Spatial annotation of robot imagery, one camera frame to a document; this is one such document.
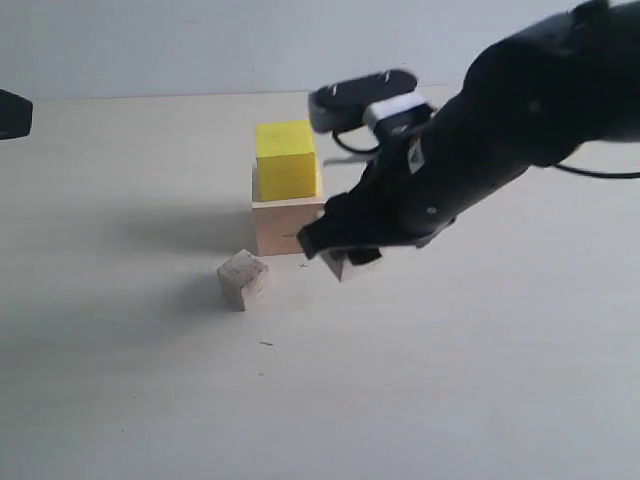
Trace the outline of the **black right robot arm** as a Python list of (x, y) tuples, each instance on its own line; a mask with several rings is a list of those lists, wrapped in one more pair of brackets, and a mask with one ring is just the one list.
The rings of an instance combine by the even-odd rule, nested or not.
[(298, 232), (306, 257), (361, 266), (421, 248), (532, 167), (638, 140), (639, 5), (587, 1), (501, 39), (440, 107), (392, 69), (319, 88), (308, 112), (317, 133), (365, 127), (377, 144), (358, 183)]

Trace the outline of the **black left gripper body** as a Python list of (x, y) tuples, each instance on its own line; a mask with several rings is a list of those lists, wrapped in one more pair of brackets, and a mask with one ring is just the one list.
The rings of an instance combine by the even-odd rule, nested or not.
[(0, 139), (27, 137), (33, 122), (33, 102), (15, 93), (0, 90)]

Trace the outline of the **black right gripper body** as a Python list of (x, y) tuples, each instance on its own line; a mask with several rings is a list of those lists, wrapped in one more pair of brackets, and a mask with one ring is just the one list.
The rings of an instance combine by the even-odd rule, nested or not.
[(500, 188), (500, 152), (477, 116), (397, 115), (372, 132), (378, 156), (349, 192), (352, 250), (420, 248)]

